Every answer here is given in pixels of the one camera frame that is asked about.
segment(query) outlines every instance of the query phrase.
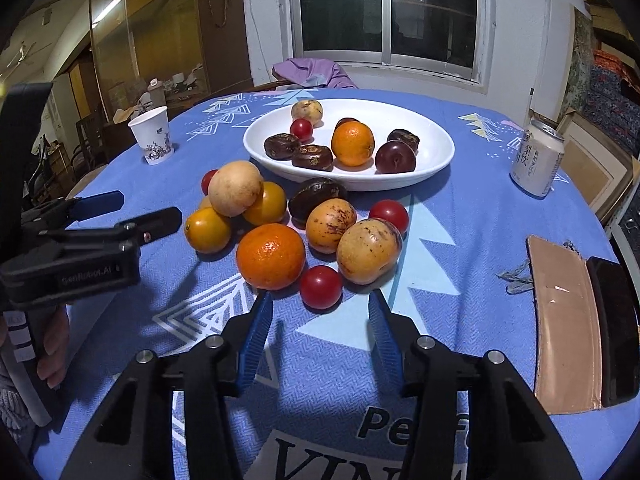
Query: sleeve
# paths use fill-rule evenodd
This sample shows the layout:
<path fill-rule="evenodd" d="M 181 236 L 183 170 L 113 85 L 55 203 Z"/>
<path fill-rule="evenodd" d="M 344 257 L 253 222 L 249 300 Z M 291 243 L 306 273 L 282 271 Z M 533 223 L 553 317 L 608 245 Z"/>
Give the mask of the sleeve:
<path fill-rule="evenodd" d="M 0 419 L 20 450 L 27 455 L 33 442 L 35 423 L 31 420 L 27 407 L 22 402 L 1 360 Z"/>

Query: white bowl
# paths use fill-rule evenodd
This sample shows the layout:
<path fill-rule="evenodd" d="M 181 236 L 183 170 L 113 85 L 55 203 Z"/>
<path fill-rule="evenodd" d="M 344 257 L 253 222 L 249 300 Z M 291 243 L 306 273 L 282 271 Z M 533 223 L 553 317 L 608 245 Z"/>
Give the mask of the white bowl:
<path fill-rule="evenodd" d="M 386 142 L 392 130 L 404 128 L 420 138 L 415 171 L 376 174 L 374 164 L 350 170 L 334 165 L 332 171 L 318 171 L 296 168 L 290 160 L 269 158 L 264 151 L 264 141 L 267 137 L 289 131 L 291 106 L 269 112 L 249 126 L 244 134 L 244 147 L 265 168 L 287 180 L 302 182 L 316 176 L 327 176 L 351 191 L 381 191 L 412 186 L 446 167 L 453 158 L 455 149 L 449 134 L 430 119 L 411 110 L 360 99 L 324 99 L 320 103 L 324 115 L 309 143 L 331 147 L 335 125 L 343 117 L 353 117 L 371 128 L 376 139 L 376 151 Z"/>

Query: phone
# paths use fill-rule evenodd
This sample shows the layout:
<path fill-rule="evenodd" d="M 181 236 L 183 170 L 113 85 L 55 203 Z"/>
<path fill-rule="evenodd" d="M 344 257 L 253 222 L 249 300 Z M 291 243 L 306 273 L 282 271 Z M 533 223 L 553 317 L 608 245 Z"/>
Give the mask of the phone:
<path fill-rule="evenodd" d="M 602 405 L 615 406 L 640 388 L 638 295 L 620 264 L 593 256 L 587 270 L 600 321 Z"/>

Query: blue gripper pad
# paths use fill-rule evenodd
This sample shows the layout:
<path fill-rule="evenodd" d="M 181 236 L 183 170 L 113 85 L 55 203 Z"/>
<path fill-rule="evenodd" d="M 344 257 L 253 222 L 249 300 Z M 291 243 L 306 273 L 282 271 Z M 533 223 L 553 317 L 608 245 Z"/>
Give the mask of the blue gripper pad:
<path fill-rule="evenodd" d="M 70 220 L 87 220 L 95 216 L 118 211 L 124 205 L 124 195 L 119 191 L 110 191 L 78 200 L 69 209 Z"/>
<path fill-rule="evenodd" d="M 258 296 L 251 307 L 254 314 L 242 348 L 238 351 L 238 375 L 236 387 L 242 394 L 254 382 L 258 371 L 258 363 L 264 351 L 264 344 L 269 335 L 273 319 L 273 297 L 270 292 Z"/>
<path fill-rule="evenodd" d="M 369 294 L 369 322 L 376 340 L 376 346 L 378 347 L 386 376 L 400 394 L 404 385 L 402 352 L 389 325 L 390 316 L 396 315 L 391 313 L 385 297 L 379 289 Z"/>

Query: beverage can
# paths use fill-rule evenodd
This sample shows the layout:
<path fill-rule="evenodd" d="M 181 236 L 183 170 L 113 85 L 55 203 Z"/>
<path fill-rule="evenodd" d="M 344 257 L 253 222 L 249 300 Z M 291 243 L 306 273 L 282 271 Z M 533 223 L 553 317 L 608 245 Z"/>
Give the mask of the beverage can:
<path fill-rule="evenodd" d="M 551 126 L 532 120 L 513 161 L 511 179 L 529 194 L 544 198 L 563 156 L 564 139 Z"/>

